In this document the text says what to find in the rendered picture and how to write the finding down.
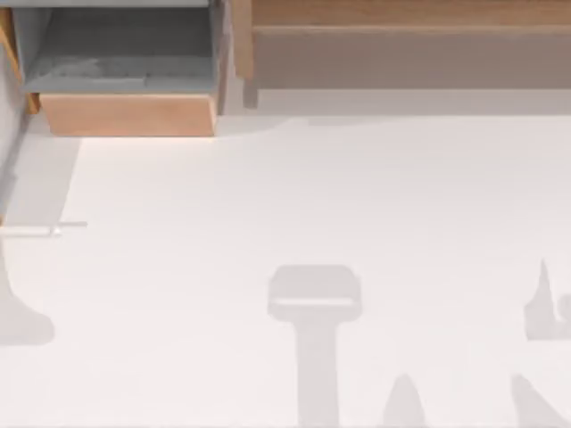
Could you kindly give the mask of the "pale wooden drawer front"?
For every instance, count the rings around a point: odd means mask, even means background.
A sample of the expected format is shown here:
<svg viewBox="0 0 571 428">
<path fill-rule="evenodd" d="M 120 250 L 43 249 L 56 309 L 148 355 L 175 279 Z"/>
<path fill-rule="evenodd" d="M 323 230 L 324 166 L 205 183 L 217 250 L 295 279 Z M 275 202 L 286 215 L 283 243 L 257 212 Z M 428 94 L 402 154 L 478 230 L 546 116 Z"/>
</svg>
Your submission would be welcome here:
<svg viewBox="0 0 571 428">
<path fill-rule="evenodd" d="M 43 93 L 39 100 L 57 136 L 213 136 L 218 117 L 211 95 Z"/>
</svg>

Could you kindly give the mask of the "wooden open shelf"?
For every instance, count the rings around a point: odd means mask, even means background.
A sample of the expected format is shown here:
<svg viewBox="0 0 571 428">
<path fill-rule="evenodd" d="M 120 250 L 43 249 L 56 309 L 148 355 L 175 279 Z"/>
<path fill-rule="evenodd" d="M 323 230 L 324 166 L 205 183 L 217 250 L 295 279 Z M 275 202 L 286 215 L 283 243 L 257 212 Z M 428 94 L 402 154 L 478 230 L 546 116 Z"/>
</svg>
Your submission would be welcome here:
<svg viewBox="0 0 571 428">
<path fill-rule="evenodd" d="M 247 109 L 394 110 L 434 95 L 571 98 L 571 0 L 228 0 Z"/>
</svg>

